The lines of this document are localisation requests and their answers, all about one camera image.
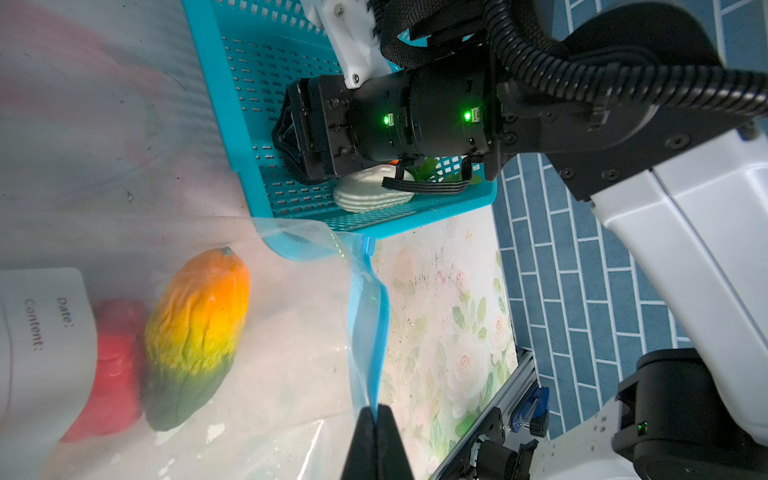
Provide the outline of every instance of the floral tablecloth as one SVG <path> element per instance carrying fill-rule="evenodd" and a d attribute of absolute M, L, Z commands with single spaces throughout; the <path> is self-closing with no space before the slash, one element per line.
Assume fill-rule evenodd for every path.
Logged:
<path fill-rule="evenodd" d="M 428 478 L 517 367 L 490 207 L 380 240 L 392 322 L 380 402 Z"/>

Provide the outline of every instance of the white squash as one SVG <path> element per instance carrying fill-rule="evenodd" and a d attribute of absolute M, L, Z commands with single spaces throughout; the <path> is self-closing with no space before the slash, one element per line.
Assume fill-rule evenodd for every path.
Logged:
<path fill-rule="evenodd" d="M 412 193 L 382 187 L 382 179 L 394 178 L 396 168 L 394 165 L 376 165 L 347 175 L 336 184 L 333 200 L 340 208 L 354 214 L 409 202 L 413 198 Z M 403 179 L 413 181 L 413 175 L 406 171 Z"/>

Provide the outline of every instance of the screw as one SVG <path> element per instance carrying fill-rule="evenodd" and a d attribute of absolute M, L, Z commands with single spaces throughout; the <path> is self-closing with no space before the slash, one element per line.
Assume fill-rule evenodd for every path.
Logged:
<path fill-rule="evenodd" d="M 549 110 L 541 112 L 538 116 L 541 118 L 541 121 L 547 124 L 550 124 L 553 121 L 558 119 L 558 114 L 553 113 Z"/>
<path fill-rule="evenodd" d="M 607 180 L 609 182 L 615 182 L 616 180 L 621 178 L 621 172 L 619 170 L 616 170 L 615 168 L 609 168 L 603 172 L 601 177 L 603 178 L 603 180 Z"/>
<path fill-rule="evenodd" d="M 571 178 L 573 178 L 575 176 L 576 176 L 576 172 L 574 171 L 573 168 L 566 167 L 566 168 L 560 170 L 560 178 L 562 178 L 563 180 L 570 180 Z"/>
<path fill-rule="evenodd" d="M 672 135 L 664 142 L 667 148 L 672 150 L 682 150 L 690 144 L 690 137 L 686 134 Z"/>

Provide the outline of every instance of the green leaf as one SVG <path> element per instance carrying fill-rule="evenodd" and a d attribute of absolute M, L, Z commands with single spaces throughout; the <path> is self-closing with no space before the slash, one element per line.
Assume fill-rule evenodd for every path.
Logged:
<path fill-rule="evenodd" d="M 498 376 L 498 382 L 502 385 L 504 385 L 504 382 L 507 381 L 507 378 L 509 378 L 509 374 L 507 373 L 506 367 L 504 367 L 504 359 L 503 357 L 499 359 L 498 363 L 496 363 L 496 375 Z"/>
<path fill-rule="evenodd" d="M 467 328 L 467 320 L 464 318 L 464 313 L 462 313 L 462 309 L 457 306 L 453 307 L 453 321 L 456 322 L 456 325 L 459 327 L 463 329 Z"/>
<path fill-rule="evenodd" d="M 454 429 L 454 432 L 456 435 L 461 438 L 464 436 L 464 434 L 469 430 L 469 427 L 472 426 L 473 423 L 475 423 L 475 420 L 478 418 L 477 412 L 470 412 L 466 415 L 464 415 L 464 419 L 458 423 L 456 428 Z"/>
<path fill-rule="evenodd" d="M 493 372 L 490 372 L 488 374 L 488 379 L 485 380 L 485 390 L 482 393 L 482 397 L 480 397 L 480 406 L 483 409 L 491 401 L 492 395 L 493 395 Z"/>
<path fill-rule="evenodd" d="M 419 348 L 414 347 L 406 360 L 406 375 L 410 375 L 413 369 L 416 368 L 416 362 L 419 361 Z"/>
<path fill-rule="evenodd" d="M 415 403 L 416 405 L 420 405 L 422 401 L 422 377 L 419 375 L 419 372 L 413 374 L 413 377 L 411 378 L 411 402 Z"/>
<path fill-rule="evenodd" d="M 418 167 L 410 167 L 407 170 L 413 175 L 413 180 L 417 182 L 426 182 L 435 174 L 437 168 L 437 159 L 434 157 L 427 157 L 424 159 L 424 163 Z"/>
<path fill-rule="evenodd" d="M 429 447 L 434 453 L 439 452 L 440 445 L 442 444 L 442 428 L 440 427 L 440 420 L 435 418 L 432 422 L 432 426 L 429 428 Z"/>
<path fill-rule="evenodd" d="M 485 297 L 480 299 L 480 306 L 478 306 L 478 321 L 485 320 Z"/>
<path fill-rule="evenodd" d="M 382 373 L 382 395 L 381 398 L 384 401 L 390 402 L 395 395 L 395 389 L 392 386 L 392 378 L 389 376 L 389 372 Z"/>
<path fill-rule="evenodd" d="M 437 342 L 437 366 L 440 372 L 445 373 L 445 366 L 448 364 L 448 357 L 445 354 L 445 347 L 442 342 Z"/>
<path fill-rule="evenodd" d="M 444 184 L 454 184 L 460 181 L 462 181 L 462 172 L 454 172 L 452 174 L 445 175 L 442 178 L 442 182 Z"/>

